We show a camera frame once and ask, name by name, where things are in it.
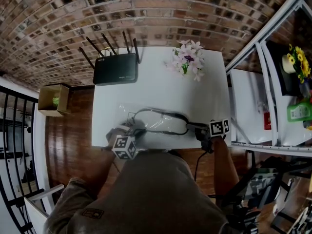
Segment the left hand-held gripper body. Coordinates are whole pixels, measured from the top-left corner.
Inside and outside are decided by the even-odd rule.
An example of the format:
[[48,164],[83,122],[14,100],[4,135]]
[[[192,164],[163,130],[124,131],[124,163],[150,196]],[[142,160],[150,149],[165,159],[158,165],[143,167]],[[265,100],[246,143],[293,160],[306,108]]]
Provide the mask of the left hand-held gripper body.
[[135,128],[143,127],[138,124],[122,123],[111,129],[106,134],[106,139],[108,141],[106,150],[112,151],[119,159],[134,159],[139,152],[143,151],[143,149],[137,147],[137,141],[140,137],[133,136],[133,130]]

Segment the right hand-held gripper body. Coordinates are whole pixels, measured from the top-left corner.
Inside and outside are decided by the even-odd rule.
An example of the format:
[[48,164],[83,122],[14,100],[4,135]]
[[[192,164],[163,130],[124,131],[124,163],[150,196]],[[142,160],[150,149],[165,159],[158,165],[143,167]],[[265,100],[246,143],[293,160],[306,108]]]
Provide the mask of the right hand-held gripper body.
[[226,137],[230,131],[228,119],[219,121],[210,121],[209,124],[198,124],[195,128],[196,139],[201,142],[201,149],[212,153],[212,138],[213,137]]

